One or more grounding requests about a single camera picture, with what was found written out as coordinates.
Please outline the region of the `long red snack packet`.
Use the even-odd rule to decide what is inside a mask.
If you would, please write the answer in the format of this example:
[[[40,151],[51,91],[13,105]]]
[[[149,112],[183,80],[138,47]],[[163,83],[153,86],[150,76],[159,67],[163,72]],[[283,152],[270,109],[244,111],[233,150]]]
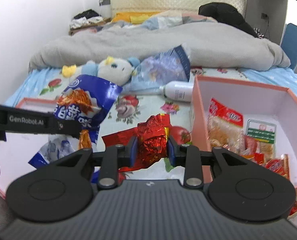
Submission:
[[[258,165],[264,164],[264,154],[257,150],[257,141],[247,135],[244,136],[245,149],[240,152],[240,155]]]

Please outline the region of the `blue white snack bag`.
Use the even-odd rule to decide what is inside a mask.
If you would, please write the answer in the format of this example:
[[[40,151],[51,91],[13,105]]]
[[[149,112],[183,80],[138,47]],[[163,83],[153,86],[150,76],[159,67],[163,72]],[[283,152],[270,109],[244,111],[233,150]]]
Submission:
[[[80,122],[82,131],[76,139],[71,135],[50,135],[28,164],[40,168],[86,146],[95,150],[100,124],[122,90],[121,86],[97,76],[76,77],[57,99],[54,115],[59,120]]]

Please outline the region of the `white plastic bottle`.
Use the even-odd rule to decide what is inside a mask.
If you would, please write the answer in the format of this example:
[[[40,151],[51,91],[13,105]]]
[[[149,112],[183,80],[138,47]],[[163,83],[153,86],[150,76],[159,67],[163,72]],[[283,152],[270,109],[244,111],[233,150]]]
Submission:
[[[159,87],[160,94],[168,99],[180,102],[190,102],[192,99],[193,83],[171,81]]]

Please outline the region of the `patchwork pastel quilt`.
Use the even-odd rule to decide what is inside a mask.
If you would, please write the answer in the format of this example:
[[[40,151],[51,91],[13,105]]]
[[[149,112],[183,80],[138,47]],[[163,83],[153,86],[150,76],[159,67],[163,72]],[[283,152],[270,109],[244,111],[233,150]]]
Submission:
[[[217,23],[217,21],[209,16],[203,16],[196,13],[180,12],[180,11],[164,11],[159,14],[150,16],[142,23],[135,24],[126,21],[119,20],[117,22],[111,22],[105,24],[101,30],[114,29],[132,29],[132,28],[145,28],[148,30],[167,29],[175,26],[195,23],[195,22],[211,22]]]

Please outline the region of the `orange box lid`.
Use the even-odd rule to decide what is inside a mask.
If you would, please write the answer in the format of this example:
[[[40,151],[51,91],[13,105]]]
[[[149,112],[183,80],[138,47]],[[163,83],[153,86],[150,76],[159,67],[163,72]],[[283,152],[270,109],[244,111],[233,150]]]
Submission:
[[[7,133],[0,141],[0,197],[17,178],[35,170],[29,160],[48,141],[48,135]]]

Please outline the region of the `red yellow corn snack packet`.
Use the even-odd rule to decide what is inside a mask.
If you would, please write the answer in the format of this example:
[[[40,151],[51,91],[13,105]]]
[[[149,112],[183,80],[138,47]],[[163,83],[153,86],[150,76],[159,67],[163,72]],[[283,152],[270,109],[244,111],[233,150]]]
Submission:
[[[264,166],[266,169],[269,169],[272,172],[275,172],[290,180],[288,154],[282,154],[281,157],[268,161]]]

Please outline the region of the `red foil tea packet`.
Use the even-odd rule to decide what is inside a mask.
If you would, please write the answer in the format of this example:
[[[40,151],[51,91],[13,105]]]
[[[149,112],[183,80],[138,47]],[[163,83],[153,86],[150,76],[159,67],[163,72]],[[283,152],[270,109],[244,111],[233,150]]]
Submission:
[[[122,166],[120,172],[131,172],[148,168],[161,158],[167,157],[167,141],[172,127],[170,115],[160,113],[150,116],[146,122],[137,124],[137,127],[119,131],[102,137],[108,146],[126,145],[131,137],[137,137],[137,156],[133,167]]]

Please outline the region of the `green pickled vegetable packet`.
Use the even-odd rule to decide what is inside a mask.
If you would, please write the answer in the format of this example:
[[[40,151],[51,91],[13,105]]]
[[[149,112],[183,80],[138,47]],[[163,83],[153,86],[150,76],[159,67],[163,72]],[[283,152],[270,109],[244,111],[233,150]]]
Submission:
[[[249,119],[246,126],[246,135],[257,141],[257,150],[264,154],[264,161],[275,158],[276,124],[266,121]]]

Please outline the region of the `orange open storage box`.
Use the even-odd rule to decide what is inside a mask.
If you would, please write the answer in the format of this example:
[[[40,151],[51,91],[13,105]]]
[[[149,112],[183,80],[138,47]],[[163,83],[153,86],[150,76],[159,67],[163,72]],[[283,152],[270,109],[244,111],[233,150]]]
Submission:
[[[219,77],[196,76],[191,101],[192,142],[208,151],[212,99],[243,115],[248,136],[274,143],[274,156],[289,156],[290,181],[297,193],[297,97],[285,87]]]

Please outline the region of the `black clothing pile on bed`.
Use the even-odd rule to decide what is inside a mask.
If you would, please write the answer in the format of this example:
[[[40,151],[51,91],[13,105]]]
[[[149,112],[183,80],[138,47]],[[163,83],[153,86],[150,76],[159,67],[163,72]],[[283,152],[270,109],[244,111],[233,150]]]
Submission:
[[[231,25],[253,37],[257,37],[254,29],[245,21],[238,10],[230,4],[221,2],[204,4],[199,7],[198,14],[212,17],[219,23]]]

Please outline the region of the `white blue plush duck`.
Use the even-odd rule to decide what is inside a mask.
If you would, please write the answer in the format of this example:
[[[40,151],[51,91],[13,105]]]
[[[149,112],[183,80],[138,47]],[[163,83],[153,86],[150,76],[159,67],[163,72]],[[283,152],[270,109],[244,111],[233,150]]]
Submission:
[[[108,56],[100,63],[90,60],[80,66],[63,66],[61,74],[63,77],[69,78],[70,81],[79,75],[90,75],[111,81],[118,86],[124,86],[131,79],[138,65],[140,65],[140,60],[135,57],[121,59]]]

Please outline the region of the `yellow pillow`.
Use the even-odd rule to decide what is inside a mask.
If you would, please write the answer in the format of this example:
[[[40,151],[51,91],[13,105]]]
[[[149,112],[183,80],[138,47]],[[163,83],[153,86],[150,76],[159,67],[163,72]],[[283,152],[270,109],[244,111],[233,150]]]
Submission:
[[[159,14],[160,11],[139,11],[139,12],[117,12],[113,18],[113,22],[124,21],[131,24],[142,24],[148,20],[151,16]]]

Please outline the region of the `light blue star blanket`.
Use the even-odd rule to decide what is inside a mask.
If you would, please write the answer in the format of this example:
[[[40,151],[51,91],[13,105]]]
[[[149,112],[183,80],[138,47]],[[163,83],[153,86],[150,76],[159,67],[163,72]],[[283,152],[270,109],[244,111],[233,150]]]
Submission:
[[[297,96],[297,74],[291,68],[272,67],[268,71],[241,68],[251,81],[290,88]]]

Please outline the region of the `grey duvet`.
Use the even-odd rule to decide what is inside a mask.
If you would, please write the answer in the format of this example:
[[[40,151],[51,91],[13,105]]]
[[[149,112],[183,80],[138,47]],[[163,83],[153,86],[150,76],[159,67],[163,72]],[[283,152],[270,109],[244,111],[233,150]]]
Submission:
[[[266,71],[289,67],[283,49],[267,39],[255,38],[223,23],[192,22],[149,30],[144,27],[114,28],[98,33],[83,31],[48,42],[29,61],[29,69],[100,62],[108,56],[144,59],[179,45],[190,51],[195,67],[249,68]]]

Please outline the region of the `red top clear tofu packet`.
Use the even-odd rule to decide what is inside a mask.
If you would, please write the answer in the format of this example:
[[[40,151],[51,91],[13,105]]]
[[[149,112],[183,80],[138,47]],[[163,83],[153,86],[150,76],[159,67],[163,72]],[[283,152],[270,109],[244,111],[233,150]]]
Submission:
[[[244,150],[243,115],[212,98],[208,114],[211,147],[224,147],[239,154]]]

